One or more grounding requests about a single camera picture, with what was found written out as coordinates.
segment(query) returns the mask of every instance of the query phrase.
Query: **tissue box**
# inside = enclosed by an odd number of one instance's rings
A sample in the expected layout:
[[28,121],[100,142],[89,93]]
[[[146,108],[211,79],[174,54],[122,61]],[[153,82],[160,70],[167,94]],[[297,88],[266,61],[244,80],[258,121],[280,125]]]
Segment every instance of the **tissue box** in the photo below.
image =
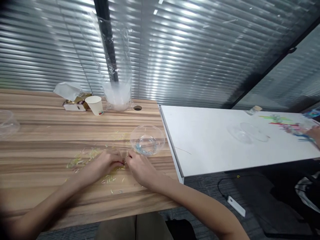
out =
[[88,93],[88,92],[80,93],[76,97],[74,102],[70,100],[65,100],[62,106],[67,111],[86,111],[89,108],[89,106],[85,102],[85,99],[90,96],[92,96],[92,93]]

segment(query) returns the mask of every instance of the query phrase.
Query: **black pole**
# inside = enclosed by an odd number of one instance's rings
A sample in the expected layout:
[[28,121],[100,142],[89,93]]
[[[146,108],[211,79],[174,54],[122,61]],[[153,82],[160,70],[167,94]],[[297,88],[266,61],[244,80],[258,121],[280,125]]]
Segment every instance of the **black pole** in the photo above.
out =
[[[108,0],[94,0],[94,6],[98,18],[110,22],[110,12]],[[99,28],[102,34],[102,44],[106,55],[107,65],[109,69],[110,82],[118,82],[118,70],[116,63],[116,54],[114,51],[113,36],[111,22],[110,24],[101,24],[99,21]]]

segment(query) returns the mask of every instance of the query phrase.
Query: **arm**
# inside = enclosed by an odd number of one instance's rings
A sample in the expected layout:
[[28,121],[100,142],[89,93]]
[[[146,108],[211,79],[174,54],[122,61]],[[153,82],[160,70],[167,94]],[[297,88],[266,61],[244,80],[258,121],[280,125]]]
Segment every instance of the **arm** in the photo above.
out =
[[119,151],[102,152],[94,161],[87,164],[83,170],[66,181],[47,199],[9,226],[8,234],[11,239],[36,239],[65,202],[83,188],[108,174],[113,168],[123,166],[122,162],[123,159]]
[[144,187],[163,194],[187,208],[222,240],[249,239],[233,213],[217,200],[158,172],[142,155],[129,151],[126,162]]

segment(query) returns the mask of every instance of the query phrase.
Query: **tissue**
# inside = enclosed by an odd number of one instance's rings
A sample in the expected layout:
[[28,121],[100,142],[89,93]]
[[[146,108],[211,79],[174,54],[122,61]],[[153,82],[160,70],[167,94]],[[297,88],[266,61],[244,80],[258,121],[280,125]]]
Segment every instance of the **tissue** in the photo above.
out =
[[56,88],[53,90],[53,92],[63,97],[64,99],[74,102],[77,96],[82,93],[82,88],[80,86],[80,83],[62,82],[56,85]]

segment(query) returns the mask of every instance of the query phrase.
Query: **paper cup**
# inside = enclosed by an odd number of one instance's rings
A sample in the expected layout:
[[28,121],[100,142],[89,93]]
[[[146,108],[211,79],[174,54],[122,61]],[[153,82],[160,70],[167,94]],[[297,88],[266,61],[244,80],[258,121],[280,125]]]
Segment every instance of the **paper cup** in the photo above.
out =
[[87,97],[85,101],[89,105],[94,115],[99,116],[103,114],[101,97],[90,96]]

